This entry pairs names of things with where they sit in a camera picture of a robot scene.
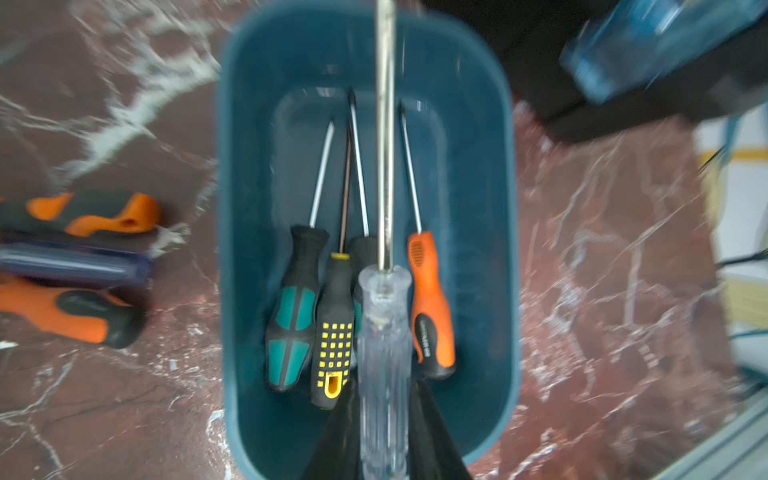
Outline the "small orange black stubby screwdriver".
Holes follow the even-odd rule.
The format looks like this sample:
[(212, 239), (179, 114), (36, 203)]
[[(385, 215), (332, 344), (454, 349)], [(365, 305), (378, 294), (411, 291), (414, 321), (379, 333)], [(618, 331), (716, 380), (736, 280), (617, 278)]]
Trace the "small orange black stubby screwdriver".
[(155, 229), (160, 219), (155, 199), (131, 191), (81, 190), (1, 202), (1, 229), (29, 234), (135, 235)]

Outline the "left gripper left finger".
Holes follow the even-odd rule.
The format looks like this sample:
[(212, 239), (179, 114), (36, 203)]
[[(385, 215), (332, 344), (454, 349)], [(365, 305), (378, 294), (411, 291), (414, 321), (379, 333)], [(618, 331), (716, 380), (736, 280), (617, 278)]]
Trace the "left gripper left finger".
[(358, 382), (343, 389), (301, 479), (361, 478), (361, 414)]

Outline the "green black short screwdriver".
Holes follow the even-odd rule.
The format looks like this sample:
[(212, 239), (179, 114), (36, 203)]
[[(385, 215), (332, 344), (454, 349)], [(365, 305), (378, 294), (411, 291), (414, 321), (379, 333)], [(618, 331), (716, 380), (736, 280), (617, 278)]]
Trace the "green black short screwdriver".
[(371, 266), (377, 259), (377, 239), (370, 235), (367, 196), (365, 191), (364, 169), (361, 158), (360, 139), (357, 120), (356, 96), (352, 88), (348, 92), (351, 132), (355, 160), (355, 172), (360, 201), (363, 235), (354, 238), (349, 245), (353, 268), (353, 305), (355, 309), (355, 333), (358, 334), (363, 321), (363, 290), (359, 283), (359, 275), (366, 267)]

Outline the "blue red handle screwdriver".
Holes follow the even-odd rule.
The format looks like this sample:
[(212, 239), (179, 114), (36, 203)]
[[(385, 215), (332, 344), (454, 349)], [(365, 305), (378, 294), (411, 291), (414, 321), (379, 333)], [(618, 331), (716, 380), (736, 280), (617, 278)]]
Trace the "blue red handle screwdriver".
[(51, 243), (1, 244), (1, 270), (20, 277), (98, 287), (146, 284), (152, 261), (141, 253)]

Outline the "green black long screwdriver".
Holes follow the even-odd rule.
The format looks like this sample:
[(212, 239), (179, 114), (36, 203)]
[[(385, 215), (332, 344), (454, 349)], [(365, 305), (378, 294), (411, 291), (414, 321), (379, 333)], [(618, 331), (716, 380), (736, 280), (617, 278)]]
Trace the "green black long screwdriver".
[(266, 379), (277, 392), (293, 389), (312, 357), (320, 290), (319, 257), (329, 234), (316, 227), (335, 121), (328, 122), (308, 222), (291, 227), (292, 254), (281, 279), (276, 309), (266, 328)]

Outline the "orange black large screwdriver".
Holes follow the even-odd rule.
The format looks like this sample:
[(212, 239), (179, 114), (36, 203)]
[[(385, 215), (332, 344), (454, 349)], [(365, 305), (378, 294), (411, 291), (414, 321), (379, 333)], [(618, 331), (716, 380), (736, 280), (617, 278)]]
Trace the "orange black large screwdriver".
[(37, 329), (91, 344), (123, 349), (138, 338), (143, 310), (88, 288), (51, 287), (3, 275), (1, 310)]

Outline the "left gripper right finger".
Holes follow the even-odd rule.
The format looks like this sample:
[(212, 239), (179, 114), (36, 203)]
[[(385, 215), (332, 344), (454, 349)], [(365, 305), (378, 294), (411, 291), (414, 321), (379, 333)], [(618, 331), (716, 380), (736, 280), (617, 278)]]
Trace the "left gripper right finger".
[(471, 479), (429, 386), (421, 379), (411, 380), (408, 448), (411, 479)]

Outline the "clear handle screwdriver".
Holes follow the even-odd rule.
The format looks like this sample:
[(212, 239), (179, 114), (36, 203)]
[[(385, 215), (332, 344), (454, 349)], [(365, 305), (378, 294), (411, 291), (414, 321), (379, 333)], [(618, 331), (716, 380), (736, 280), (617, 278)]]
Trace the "clear handle screwdriver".
[(397, 3), (375, 9), (377, 264), (359, 277), (363, 325), (358, 338), (360, 458), (366, 479), (404, 479), (408, 465), (411, 340), (407, 297), (412, 278), (395, 264), (395, 71)]

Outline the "yellow black screwdriver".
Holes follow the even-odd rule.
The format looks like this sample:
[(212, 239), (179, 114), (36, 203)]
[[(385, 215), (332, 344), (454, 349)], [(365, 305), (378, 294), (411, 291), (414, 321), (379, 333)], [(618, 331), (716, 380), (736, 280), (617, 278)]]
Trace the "yellow black screwdriver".
[(316, 309), (317, 332), (312, 366), (315, 384), (311, 390), (311, 401), (323, 410), (335, 407), (351, 368), (355, 310), (346, 237), (353, 156), (352, 132), (347, 131), (338, 248), (327, 261), (325, 284)]

